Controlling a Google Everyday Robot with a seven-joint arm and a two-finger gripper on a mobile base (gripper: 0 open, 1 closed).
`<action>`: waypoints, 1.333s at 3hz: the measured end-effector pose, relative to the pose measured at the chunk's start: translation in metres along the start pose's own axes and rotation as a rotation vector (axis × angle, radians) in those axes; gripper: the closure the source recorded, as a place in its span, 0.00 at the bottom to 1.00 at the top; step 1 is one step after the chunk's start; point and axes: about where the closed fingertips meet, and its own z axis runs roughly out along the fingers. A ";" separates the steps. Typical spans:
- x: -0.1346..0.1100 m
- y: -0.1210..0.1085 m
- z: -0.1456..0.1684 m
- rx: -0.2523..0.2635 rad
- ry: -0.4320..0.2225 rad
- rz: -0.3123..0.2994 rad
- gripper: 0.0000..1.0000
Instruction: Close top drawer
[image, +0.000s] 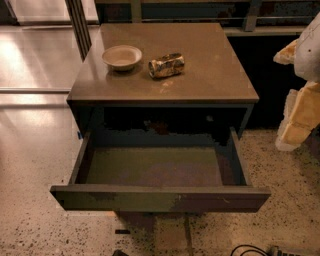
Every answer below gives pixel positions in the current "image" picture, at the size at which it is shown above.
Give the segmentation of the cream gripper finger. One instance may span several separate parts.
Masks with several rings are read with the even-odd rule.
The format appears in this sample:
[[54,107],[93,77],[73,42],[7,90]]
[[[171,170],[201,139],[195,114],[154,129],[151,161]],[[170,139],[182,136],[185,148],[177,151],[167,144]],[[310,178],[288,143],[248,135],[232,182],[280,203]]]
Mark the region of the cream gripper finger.
[[275,54],[273,61],[278,64],[288,65],[293,64],[295,59],[297,39],[293,40],[283,49]]

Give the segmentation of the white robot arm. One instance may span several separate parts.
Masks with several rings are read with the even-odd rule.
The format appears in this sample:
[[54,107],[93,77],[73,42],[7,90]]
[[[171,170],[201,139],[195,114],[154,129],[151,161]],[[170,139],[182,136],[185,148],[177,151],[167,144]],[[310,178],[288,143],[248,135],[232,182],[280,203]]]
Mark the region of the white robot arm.
[[299,91],[289,91],[277,131],[276,148],[293,151],[320,124],[320,13],[298,39],[276,53],[273,61],[293,64],[295,75],[307,81]]

